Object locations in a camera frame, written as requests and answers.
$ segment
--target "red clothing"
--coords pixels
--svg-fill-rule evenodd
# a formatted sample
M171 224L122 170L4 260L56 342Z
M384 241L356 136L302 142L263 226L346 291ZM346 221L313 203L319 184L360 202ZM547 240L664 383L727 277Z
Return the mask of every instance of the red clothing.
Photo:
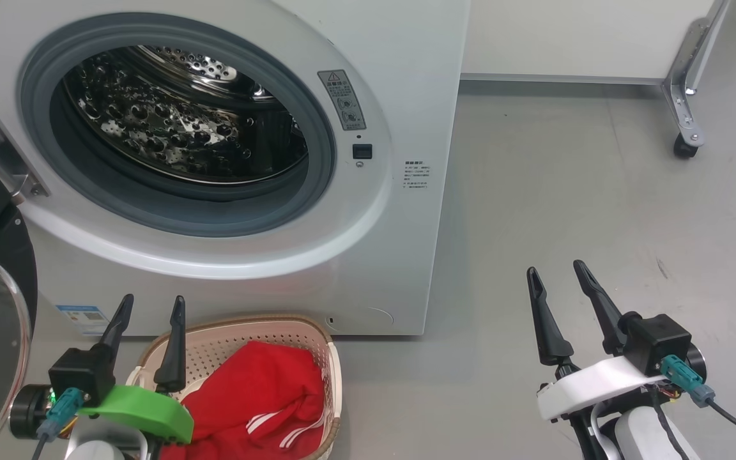
M297 459L321 443L325 391L309 350L251 341L182 404L192 443L161 460Z

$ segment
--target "metal stand leg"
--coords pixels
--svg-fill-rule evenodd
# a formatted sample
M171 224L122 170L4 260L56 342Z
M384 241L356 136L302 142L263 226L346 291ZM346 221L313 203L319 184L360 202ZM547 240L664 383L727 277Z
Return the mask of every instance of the metal stand leg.
M703 130L694 121L686 96L697 93L698 82L730 3L731 0L719 0L719 8L713 19L700 18L689 26L669 75L663 80L663 95L680 128L675 140L677 157L694 157L698 148L706 142Z

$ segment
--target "teal connector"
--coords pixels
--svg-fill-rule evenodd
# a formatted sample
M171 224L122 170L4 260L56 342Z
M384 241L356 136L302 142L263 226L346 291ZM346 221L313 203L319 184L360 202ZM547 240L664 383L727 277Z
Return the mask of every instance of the teal connector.
M38 426L36 434L52 442L61 430L73 420L75 414L84 405L84 394L78 388L68 388L47 411L47 419Z
M689 365L675 355L666 356L661 361L661 374L673 384L689 393L698 407L707 407L707 401L715 397L715 390L703 383L703 378Z

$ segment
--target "white washing machine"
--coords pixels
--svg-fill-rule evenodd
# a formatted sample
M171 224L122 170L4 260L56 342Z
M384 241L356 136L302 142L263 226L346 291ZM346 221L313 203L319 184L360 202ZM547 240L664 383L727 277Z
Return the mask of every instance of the white washing machine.
M470 0L0 0L0 179L82 333L424 331Z

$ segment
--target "laundry basket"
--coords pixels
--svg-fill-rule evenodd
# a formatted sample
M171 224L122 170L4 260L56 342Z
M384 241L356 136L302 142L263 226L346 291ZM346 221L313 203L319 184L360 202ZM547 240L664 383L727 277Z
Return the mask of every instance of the laundry basket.
M303 460L325 460L334 447L342 410L342 375L339 355L331 336L314 321L303 316L268 315L218 321L187 329L187 386L172 398L178 401L198 390L227 358L248 341L262 341L307 349L322 370L325 386L323 434L319 448ZM169 334L161 335L146 349L127 385L155 390L155 371L164 359Z

